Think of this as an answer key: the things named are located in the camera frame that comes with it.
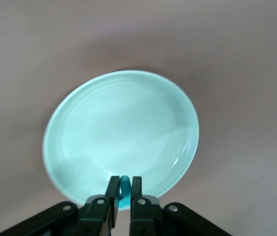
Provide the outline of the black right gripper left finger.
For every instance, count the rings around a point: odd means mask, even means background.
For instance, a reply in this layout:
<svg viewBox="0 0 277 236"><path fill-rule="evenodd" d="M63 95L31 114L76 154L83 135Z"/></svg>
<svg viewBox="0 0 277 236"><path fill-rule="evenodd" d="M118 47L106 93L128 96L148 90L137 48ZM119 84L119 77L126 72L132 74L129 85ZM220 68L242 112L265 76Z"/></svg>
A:
<svg viewBox="0 0 277 236"><path fill-rule="evenodd" d="M2 232L0 236L111 236L119 206L119 177L110 178L104 195L83 207L58 203Z"/></svg>

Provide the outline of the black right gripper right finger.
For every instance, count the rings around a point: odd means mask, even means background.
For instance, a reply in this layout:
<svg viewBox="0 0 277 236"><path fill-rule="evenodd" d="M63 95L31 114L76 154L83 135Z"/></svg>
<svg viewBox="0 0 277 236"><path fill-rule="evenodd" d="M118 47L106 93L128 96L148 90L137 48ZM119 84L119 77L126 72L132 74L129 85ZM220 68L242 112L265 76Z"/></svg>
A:
<svg viewBox="0 0 277 236"><path fill-rule="evenodd" d="M183 204L174 202L161 207L157 197L142 194L142 178L133 177L129 235L229 236L229 233Z"/></svg>

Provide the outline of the teal foam letter r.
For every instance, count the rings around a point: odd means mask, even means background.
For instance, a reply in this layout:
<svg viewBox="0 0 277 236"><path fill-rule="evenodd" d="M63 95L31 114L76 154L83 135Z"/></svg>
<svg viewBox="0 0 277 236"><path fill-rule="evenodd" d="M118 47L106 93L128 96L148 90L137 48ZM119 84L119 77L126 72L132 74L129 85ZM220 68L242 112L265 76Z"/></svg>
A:
<svg viewBox="0 0 277 236"><path fill-rule="evenodd" d="M131 183L128 176L120 178L120 191L119 210L127 210L131 202Z"/></svg>

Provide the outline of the pale green plate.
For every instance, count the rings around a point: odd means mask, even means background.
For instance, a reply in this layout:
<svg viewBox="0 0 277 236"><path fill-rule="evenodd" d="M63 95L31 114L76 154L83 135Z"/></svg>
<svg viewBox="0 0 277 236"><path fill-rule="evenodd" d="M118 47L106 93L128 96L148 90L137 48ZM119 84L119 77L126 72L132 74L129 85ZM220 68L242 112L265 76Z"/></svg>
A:
<svg viewBox="0 0 277 236"><path fill-rule="evenodd" d="M72 202L103 194L113 176L138 176L160 197L186 173L199 121L185 92L167 78L123 70L98 76L55 109L43 138L46 172Z"/></svg>

